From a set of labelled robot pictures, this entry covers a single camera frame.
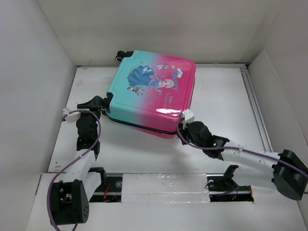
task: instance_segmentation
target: suitcase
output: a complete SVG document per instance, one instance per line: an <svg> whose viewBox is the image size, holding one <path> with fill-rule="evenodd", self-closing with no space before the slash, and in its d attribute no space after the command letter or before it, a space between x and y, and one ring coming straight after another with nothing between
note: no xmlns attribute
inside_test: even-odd
<svg viewBox="0 0 308 231"><path fill-rule="evenodd" d="M181 113L191 103L195 63L146 51L119 51L115 59L120 66L104 114L161 137L175 135Z"/></svg>

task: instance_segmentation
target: white bracket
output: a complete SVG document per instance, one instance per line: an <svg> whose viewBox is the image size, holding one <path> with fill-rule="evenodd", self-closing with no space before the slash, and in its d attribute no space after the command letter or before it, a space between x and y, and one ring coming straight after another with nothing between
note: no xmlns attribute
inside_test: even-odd
<svg viewBox="0 0 308 231"><path fill-rule="evenodd" d="M276 165L277 161L256 156L247 152L243 152L242 149L244 149L245 146L239 145L233 141L227 142L225 144L225 147L237 147L239 148L239 150L225 149L223 152L221 152L221 156L224 161L231 161L245 166L249 166L272 176L274 171L272 165ZM270 152L260 152L260 153L263 155L274 157L276 159L280 158L278 156L279 153L270 153Z"/></svg>
<svg viewBox="0 0 308 231"><path fill-rule="evenodd" d="M80 118L80 113L79 112L75 112L75 113L70 114L71 110L68 107L65 107L62 111L63 111L62 112L62 116L67 115L64 118L64 120L67 123L75 123Z"/></svg>
<svg viewBox="0 0 308 231"><path fill-rule="evenodd" d="M77 151L75 158L79 157L82 153L84 153L84 150ZM90 151L68 169L62 180L64 183L81 180L85 187L88 201L93 196L97 187L102 183L100 173L89 172L95 160L94 151Z"/></svg>
<svg viewBox="0 0 308 231"><path fill-rule="evenodd" d="M194 113L191 110L186 109L182 112L181 117L183 120L183 129L187 128L187 124L192 123L194 121Z"/></svg>

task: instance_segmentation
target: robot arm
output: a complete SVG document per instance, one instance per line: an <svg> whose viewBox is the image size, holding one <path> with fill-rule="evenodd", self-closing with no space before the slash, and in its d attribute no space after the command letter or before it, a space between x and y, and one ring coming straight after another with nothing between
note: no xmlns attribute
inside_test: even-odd
<svg viewBox="0 0 308 231"><path fill-rule="evenodd" d="M78 130L77 154L78 159L66 172L60 182L53 183L50 191L50 209L56 225L85 223L89 217L89 201L99 186L106 186L107 176L103 167L91 167L100 152L97 119L101 115L99 101L78 105L82 110L70 114L64 109L65 120L76 122Z"/></svg>
<svg viewBox="0 0 308 231"><path fill-rule="evenodd" d="M308 168L295 153L288 150L282 153L247 150L243 145L227 138L212 135L207 126L200 121L193 122L192 116L187 115L189 115L189 110L183 112L184 120L178 128L178 136L183 145L189 144L202 149L211 158L243 164L265 172L282 195L292 200L302 199L308 183ZM220 187L222 191L233 190L237 187L232 177L238 166L230 167L226 171L227 175L220 182L220 184L226 184L226 187Z"/></svg>

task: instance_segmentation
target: suitcase zipper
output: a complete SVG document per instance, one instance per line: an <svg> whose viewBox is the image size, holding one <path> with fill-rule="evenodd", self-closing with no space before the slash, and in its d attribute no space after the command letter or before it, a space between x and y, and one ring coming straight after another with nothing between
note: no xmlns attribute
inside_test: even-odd
<svg viewBox="0 0 308 231"><path fill-rule="evenodd" d="M104 112L103 115L107 116L110 120L112 120L114 122L117 122L119 124L125 124L125 125L129 125L129 126L132 126L132 127L141 128L141 129L145 129L145 130L149 130L149 131L154 131L154 132L157 132L157 133L164 133L164 134L168 134L168 135L175 135L175 134L177 134L177 131L164 131L164 130L159 130L159 129L145 127L145 126L138 125L138 124L132 124L132 123L129 123L129 122L124 122L124 121L117 120L117 119L112 119L112 118L110 118L107 115L106 112Z"/></svg>

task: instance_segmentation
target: red wire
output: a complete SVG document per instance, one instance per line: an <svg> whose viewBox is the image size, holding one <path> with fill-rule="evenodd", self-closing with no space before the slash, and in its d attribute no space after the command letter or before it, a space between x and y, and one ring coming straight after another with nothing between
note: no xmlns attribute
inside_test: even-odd
<svg viewBox="0 0 308 231"><path fill-rule="evenodd" d="M109 192L109 189L110 189L110 186L111 186L111 184L110 183L108 183L108 185L107 185L107 189L106 189L106 191L104 192L104 200L103 200L103 202L106 200L106 197L107 197L107 193Z"/></svg>
<svg viewBox="0 0 308 231"><path fill-rule="evenodd" d="M247 188L249 189L249 192L250 192L251 197L254 197L254 195L253 195L253 193L252 193L251 186L247 186Z"/></svg>

